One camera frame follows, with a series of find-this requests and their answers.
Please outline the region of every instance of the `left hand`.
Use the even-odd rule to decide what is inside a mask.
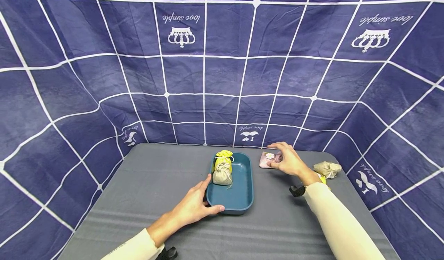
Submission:
[[[225,210],[223,205],[206,207],[208,202],[204,202],[204,195],[210,181],[211,174],[208,174],[207,178],[192,187],[182,201],[171,211],[173,218],[181,227],[199,221],[211,214],[217,214]]]

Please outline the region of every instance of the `small flower decoration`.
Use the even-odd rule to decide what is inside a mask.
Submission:
[[[267,153],[267,154],[265,155],[265,157],[266,157],[268,160],[272,160],[272,159],[274,159],[274,154],[272,154],[272,153]]]

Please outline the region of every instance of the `yellow cloth bag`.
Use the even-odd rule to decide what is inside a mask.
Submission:
[[[214,162],[213,170],[211,172],[214,172],[214,167],[217,165],[225,162],[229,164],[230,173],[233,172],[233,168],[231,167],[231,158],[233,156],[233,152],[228,150],[222,150],[221,152],[218,152],[216,154],[216,161]]]
[[[233,158],[233,152],[228,150],[222,150],[216,154],[216,161],[212,169],[213,183],[217,185],[233,185],[233,178],[231,172],[231,158]]]

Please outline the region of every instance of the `bird logo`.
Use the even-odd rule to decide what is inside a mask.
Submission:
[[[378,189],[377,189],[377,187],[376,187],[375,185],[373,185],[372,183],[369,183],[369,182],[368,182],[368,178],[367,178],[367,176],[365,175],[365,173],[363,173],[362,171],[358,171],[358,172],[359,172],[359,174],[361,175],[361,180],[356,179],[356,180],[355,180],[355,181],[356,181],[356,184],[358,184],[358,187],[360,187],[361,189],[363,188],[363,184],[362,184],[362,183],[364,183],[365,186],[366,186],[365,190],[363,190],[362,193],[363,193],[363,194],[366,194],[367,192],[369,192],[368,189],[371,189],[372,191],[375,192],[375,194],[377,194],[377,193],[378,193]]]
[[[242,139],[242,141],[247,141],[249,140],[248,136],[251,136],[251,140],[252,141],[254,139],[255,135],[258,135],[259,133],[256,131],[252,131],[252,132],[242,132],[241,135],[245,135],[246,137]]]
[[[134,135],[137,134],[137,132],[131,132],[128,136],[128,139],[125,141],[125,143],[129,142],[128,146],[133,146],[137,143],[137,140],[134,139]]]

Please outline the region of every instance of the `hand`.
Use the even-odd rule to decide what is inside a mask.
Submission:
[[[305,186],[308,186],[315,182],[321,182],[319,176],[311,170],[301,160],[294,148],[286,142],[276,142],[270,144],[268,148],[277,148],[281,150],[283,154],[283,160],[280,163],[268,162],[268,166],[279,169],[281,172],[289,175],[298,176]]]
[[[172,216],[181,226],[192,224],[210,214],[217,214],[225,210],[222,205],[206,207],[208,202],[204,202],[204,195],[210,181],[211,174],[208,174],[207,178],[192,187],[172,210]]]
[[[210,214],[217,214],[225,210],[225,207],[222,205],[206,207],[208,203],[204,202],[204,194],[210,181],[211,174],[208,174],[204,181],[200,181],[187,192],[182,201],[172,211],[163,214],[146,229],[157,248],[185,225],[192,224]]]

